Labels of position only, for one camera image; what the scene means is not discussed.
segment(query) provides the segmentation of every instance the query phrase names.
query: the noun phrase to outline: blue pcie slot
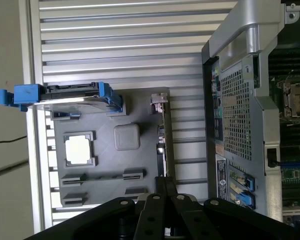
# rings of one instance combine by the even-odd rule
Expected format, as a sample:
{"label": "blue pcie slot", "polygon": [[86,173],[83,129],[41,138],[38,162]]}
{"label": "blue pcie slot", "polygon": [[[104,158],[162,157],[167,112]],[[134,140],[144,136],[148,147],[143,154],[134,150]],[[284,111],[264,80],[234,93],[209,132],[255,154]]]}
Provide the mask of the blue pcie slot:
{"label": "blue pcie slot", "polygon": [[300,162],[280,162],[283,169],[297,169],[300,168]]}
{"label": "blue pcie slot", "polygon": [[243,190],[241,193],[235,192],[232,188],[229,188],[229,198],[232,202],[242,207],[246,207],[252,210],[256,209],[256,197],[249,191]]}

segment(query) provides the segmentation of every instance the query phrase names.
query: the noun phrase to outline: circuit board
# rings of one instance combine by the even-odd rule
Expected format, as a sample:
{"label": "circuit board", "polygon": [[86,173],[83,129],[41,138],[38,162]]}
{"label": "circuit board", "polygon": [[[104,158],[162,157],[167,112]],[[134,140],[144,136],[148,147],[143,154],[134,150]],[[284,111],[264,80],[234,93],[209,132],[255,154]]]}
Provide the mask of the circuit board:
{"label": "circuit board", "polygon": [[269,56],[269,86],[280,117],[283,221],[300,224],[300,49]]}

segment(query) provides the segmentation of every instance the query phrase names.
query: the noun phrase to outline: black cable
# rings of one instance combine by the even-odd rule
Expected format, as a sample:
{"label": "black cable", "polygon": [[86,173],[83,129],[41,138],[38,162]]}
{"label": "black cable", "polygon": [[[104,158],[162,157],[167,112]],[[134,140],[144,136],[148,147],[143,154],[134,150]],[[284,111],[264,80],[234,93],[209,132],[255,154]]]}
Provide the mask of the black cable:
{"label": "black cable", "polygon": [[28,165],[28,164],[29,164],[29,159],[25,159],[22,161],[17,161],[15,163],[12,163],[7,166],[0,167],[0,176],[8,174],[8,173],[10,173],[14,170],[17,170],[19,168],[22,168],[23,166]]}
{"label": "black cable", "polygon": [[16,139],[13,139],[13,140],[7,140],[7,141],[0,141],[0,144],[8,144],[8,143],[13,143],[13,142],[16,142],[16,141],[19,141],[21,139],[25,139],[27,136],[22,136],[22,137],[18,137]]}

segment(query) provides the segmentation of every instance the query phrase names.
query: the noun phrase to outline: metal frame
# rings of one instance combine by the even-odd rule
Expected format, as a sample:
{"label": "metal frame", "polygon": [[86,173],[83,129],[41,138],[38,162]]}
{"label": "metal frame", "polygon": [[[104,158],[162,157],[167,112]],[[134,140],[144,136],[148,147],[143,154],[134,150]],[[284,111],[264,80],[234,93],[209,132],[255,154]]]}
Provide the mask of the metal frame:
{"label": "metal frame", "polygon": [[[280,124],[279,110],[269,97],[268,55],[277,46],[277,35],[284,28],[285,19],[286,5],[281,4],[280,0],[239,1],[202,49],[204,76],[209,77],[204,79],[205,94],[211,94],[207,89],[211,85],[208,83],[211,75],[206,71],[211,71],[212,64],[217,61],[215,57],[219,60],[221,79],[230,74],[232,68],[240,65],[243,79],[247,80],[254,79],[252,55],[258,57],[258,69],[255,71],[258,73],[259,86],[249,94],[254,160],[250,162],[227,151],[224,157],[245,169],[258,169],[258,182],[264,187],[259,190],[265,193],[259,196],[260,204],[263,205],[261,209],[264,209],[259,212],[278,221],[282,221],[281,171],[278,166],[268,166],[267,150],[275,149],[276,159],[280,161]],[[212,96],[205,96],[206,104],[211,101]],[[206,108],[206,115],[209,114],[213,115],[213,109]],[[213,126],[207,125],[206,128],[207,138],[213,138],[213,129],[208,131]],[[207,155],[210,156],[208,163],[211,165],[216,161],[212,154],[215,153],[213,148],[213,141],[207,141]],[[212,176],[209,180],[214,182],[214,179],[215,176]]]}
{"label": "metal frame", "polygon": [[[67,85],[68,81],[82,84],[101,78],[115,90],[170,88],[176,186],[180,192],[196,195],[202,202],[208,197],[208,184],[200,50],[235,4],[234,0],[202,3],[192,0],[130,1],[129,5],[120,0],[111,4],[108,1],[94,4],[93,0],[19,0],[24,83]],[[76,21],[81,17],[103,18],[105,15],[110,16],[109,22],[102,20],[98,26],[95,20],[92,21],[93,28],[101,28],[98,30],[86,28],[84,23],[87,21],[78,21],[75,24],[80,30],[42,31],[56,20],[56,25],[62,26],[59,18]],[[142,19],[147,27],[133,19]],[[111,40],[81,44],[80,38],[84,37],[109,37]],[[120,61],[107,62],[103,58]],[[90,59],[94,59],[93,64],[80,64]],[[63,61],[73,61],[75,69]],[[53,125],[49,112],[32,109],[27,112],[36,233],[95,207],[62,208],[53,155]]]}

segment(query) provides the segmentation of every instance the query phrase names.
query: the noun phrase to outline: gray plastic component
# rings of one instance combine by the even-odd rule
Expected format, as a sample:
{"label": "gray plastic component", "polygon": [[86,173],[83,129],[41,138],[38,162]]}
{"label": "gray plastic component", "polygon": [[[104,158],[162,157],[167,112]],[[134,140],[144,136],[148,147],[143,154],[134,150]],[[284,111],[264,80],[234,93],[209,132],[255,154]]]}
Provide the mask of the gray plastic component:
{"label": "gray plastic component", "polygon": [[155,93],[151,96],[152,104],[163,104],[168,102],[168,94],[167,93]]}
{"label": "gray plastic component", "polygon": [[148,192],[148,190],[145,187],[127,188],[125,190],[124,196],[131,197],[131,198],[137,198],[141,194],[146,194],[147,192]]}
{"label": "gray plastic component", "polygon": [[79,119],[80,118],[80,114],[76,114],[76,115],[69,115],[69,116],[59,116],[58,114],[54,114],[53,112],[50,115],[50,118],[52,121],[54,120],[74,120],[74,119]]}
{"label": "gray plastic component", "polygon": [[[154,179],[158,176],[158,126],[162,124],[162,115],[151,114],[151,94],[167,92],[168,89],[162,87],[118,91],[128,100],[126,107],[129,115],[110,117],[106,113],[88,113],[82,114],[80,119],[54,121],[59,190],[64,207],[70,206],[64,201],[69,194],[86,193],[84,204],[91,205],[122,197],[126,189],[142,187],[149,193],[155,191]],[[131,123],[139,127],[140,147],[117,151],[114,128]],[[89,134],[93,137],[90,150],[97,162],[96,166],[66,167],[65,136],[69,136],[69,133],[75,136]],[[124,180],[124,176],[129,174],[138,176],[138,179]],[[82,178],[78,177],[82,175],[86,178],[81,181]],[[68,176],[75,176],[71,181],[74,180],[72,183],[76,186],[64,186]]]}
{"label": "gray plastic component", "polygon": [[87,176],[85,174],[67,174],[60,179],[60,182],[62,187],[78,187],[86,178]]}
{"label": "gray plastic component", "polygon": [[65,207],[81,207],[86,201],[86,196],[86,193],[69,193],[61,200],[61,203]]}
{"label": "gray plastic component", "polygon": [[129,115],[129,112],[127,111],[126,107],[126,99],[121,96],[122,98],[122,112],[107,112],[106,115],[108,117],[118,117],[118,116],[126,116]]}
{"label": "gray plastic component", "polygon": [[138,179],[143,180],[144,179],[144,170],[143,169],[126,169],[123,172],[123,180],[132,180],[132,179]]}
{"label": "gray plastic component", "polygon": [[114,146],[117,151],[137,150],[140,148],[140,131],[137,124],[115,126]]}
{"label": "gray plastic component", "polygon": [[[83,140],[87,140],[87,142],[84,145],[82,144],[82,138],[84,138]],[[63,139],[63,146],[65,148],[64,159],[66,168],[86,168],[94,167],[96,165],[96,160],[93,151],[91,150],[92,142],[95,139],[94,133],[92,131],[66,132],[63,134]],[[68,145],[67,143],[69,143],[69,141],[73,141],[74,144]]]}

